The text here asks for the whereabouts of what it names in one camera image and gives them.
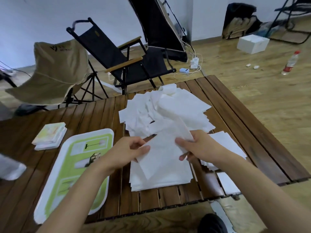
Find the wooden table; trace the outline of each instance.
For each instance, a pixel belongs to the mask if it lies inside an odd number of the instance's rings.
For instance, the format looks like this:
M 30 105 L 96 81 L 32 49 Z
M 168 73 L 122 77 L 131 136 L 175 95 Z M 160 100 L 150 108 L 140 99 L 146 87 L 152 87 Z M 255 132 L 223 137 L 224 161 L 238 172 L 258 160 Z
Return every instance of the wooden table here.
M 212 132 L 229 133 L 248 155 L 249 161 L 276 184 L 286 185 L 310 178 L 306 169 L 215 76 L 177 85 L 212 105 L 205 112 L 216 126 Z M 59 151 L 34 150 L 31 141 L 41 128 L 48 123 L 65 122 L 68 131 L 63 142 L 76 134 L 111 128 L 115 143 L 128 135 L 124 124 L 119 123 L 119 110 L 124 109 L 127 100 L 133 97 L 134 93 L 0 122 L 0 153 L 27 165 L 19 179 L 0 182 L 0 232 L 35 232 L 38 228 L 33 220 L 34 209 Z M 225 196 L 215 172 L 208 171 L 199 160 L 193 161 L 192 165 L 196 178 L 189 184 L 139 192 L 131 192 L 130 164 L 116 170 L 110 176 L 105 204 L 88 216 L 86 223 Z

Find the floor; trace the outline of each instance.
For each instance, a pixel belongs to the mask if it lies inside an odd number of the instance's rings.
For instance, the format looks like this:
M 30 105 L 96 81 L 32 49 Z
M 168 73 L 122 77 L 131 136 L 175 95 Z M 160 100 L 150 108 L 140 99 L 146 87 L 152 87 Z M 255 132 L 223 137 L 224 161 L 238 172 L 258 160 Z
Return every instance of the floor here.
M 304 19 L 297 28 L 311 30 L 311 19 Z M 270 130 L 270 132 L 311 172 L 311 39 L 303 45 L 292 45 L 270 41 L 267 49 L 257 54 L 247 54 L 236 49 L 238 40 L 224 40 L 218 43 L 195 45 L 197 54 L 203 59 L 202 68 L 206 75 L 216 75 L 240 101 Z M 281 71 L 294 51 L 300 49 L 298 63 L 288 75 Z M 139 55 L 131 51 L 131 57 Z M 104 68 L 91 59 L 95 70 Z M 173 62 L 177 70 L 186 64 Z M 174 79 L 173 75 L 163 76 L 165 84 L 202 77 L 201 73 L 188 78 Z M 27 80 L 27 75 L 19 73 L 14 81 L 18 84 Z M 104 72 L 99 72 L 100 80 L 112 84 Z M 20 104 L 4 92 L 9 87 L 0 82 L 0 101 L 10 110 Z M 149 89 L 149 82 L 128 87 L 128 92 Z M 103 96 L 99 86 L 97 94 Z M 107 89 L 108 95 L 119 95 Z M 292 198 L 311 209 L 311 180 L 282 187 Z M 240 200 L 225 198 L 219 200 L 238 233 L 259 233 L 265 228 L 258 215 L 241 195 Z M 105 222 L 103 225 L 86 226 L 82 232 L 109 232 L 126 229 L 135 232 L 195 232 L 198 220 L 204 212 L 212 211 L 208 203 L 170 209 L 148 215 L 137 215 L 126 219 Z

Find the chair armrest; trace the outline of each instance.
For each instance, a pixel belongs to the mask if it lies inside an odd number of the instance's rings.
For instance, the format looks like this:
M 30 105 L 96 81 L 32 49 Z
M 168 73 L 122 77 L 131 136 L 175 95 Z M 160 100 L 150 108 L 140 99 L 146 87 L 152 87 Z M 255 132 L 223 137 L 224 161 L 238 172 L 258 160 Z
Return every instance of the chair armrest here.
M 121 50 L 123 50 L 123 49 L 126 48 L 125 46 L 131 46 L 131 45 L 133 45 L 133 44 L 136 44 L 137 41 L 138 41 L 139 39 L 141 39 L 141 38 L 142 38 L 142 37 L 139 36 L 139 37 L 137 37 L 137 38 L 135 38 L 135 39 L 132 39 L 132 40 L 130 40 L 130 41 L 128 41 L 128 42 L 126 42 L 126 43 L 124 43 L 124 44 L 118 46 L 118 48 L 119 48 L 119 49 L 122 48 Z
M 124 62 L 124 63 L 121 63 L 121 64 L 118 64 L 118 65 L 116 65 L 116 66 L 110 67 L 109 69 L 106 69 L 106 70 L 105 70 L 105 73 L 109 73 L 109 72 L 111 72 L 111 71 L 114 71 L 114 70 L 123 68 L 123 67 L 125 67 L 125 66 L 129 66 L 129 65 L 134 64 L 134 63 L 136 63 L 136 62 L 138 62 L 138 61 L 141 61 L 141 60 L 142 60 L 142 56 L 137 57 L 137 58 L 134 58 L 134 59 L 131 59 L 131 60 L 126 61 L 126 62 Z

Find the hand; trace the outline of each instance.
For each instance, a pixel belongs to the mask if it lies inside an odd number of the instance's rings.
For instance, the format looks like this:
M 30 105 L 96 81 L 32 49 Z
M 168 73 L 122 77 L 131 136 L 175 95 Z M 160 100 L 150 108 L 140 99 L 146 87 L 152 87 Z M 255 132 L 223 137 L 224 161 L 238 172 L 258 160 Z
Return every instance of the hand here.
M 144 146 L 146 142 L 138 136 L 122 137 L 107 153 L 99 160 L 111 171 L 122 168 L 137 157 L 149 152 L 150 146 Z
M 202 130 L 190 131 L 194 142 L 185 141 L 182 138 L 176 138 L 177 145 L 190 151 L 179 157 L 180 161 L 183 161 L 187 156 L 187 160 L 191 160 L 195 157 L 209 163 L 215 163 L 225 154 L 227 149 L 215 141 L 209 134 Z

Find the forearm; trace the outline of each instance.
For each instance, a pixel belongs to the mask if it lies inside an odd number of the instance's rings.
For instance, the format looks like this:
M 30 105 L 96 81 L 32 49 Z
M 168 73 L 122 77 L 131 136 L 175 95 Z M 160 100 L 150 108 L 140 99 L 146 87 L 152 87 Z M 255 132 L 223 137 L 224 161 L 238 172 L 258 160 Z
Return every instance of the forearm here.
M 291 199 L 254 165 L 230 151 L 226 152 L 227 158 L 215 165 L 234 181 L 269 230 L 309 231 L 309 210 Z
M 100 159 L 91 164 L 37 232 L 78 232 L 109 173 L 108 168 L 100 167 Z

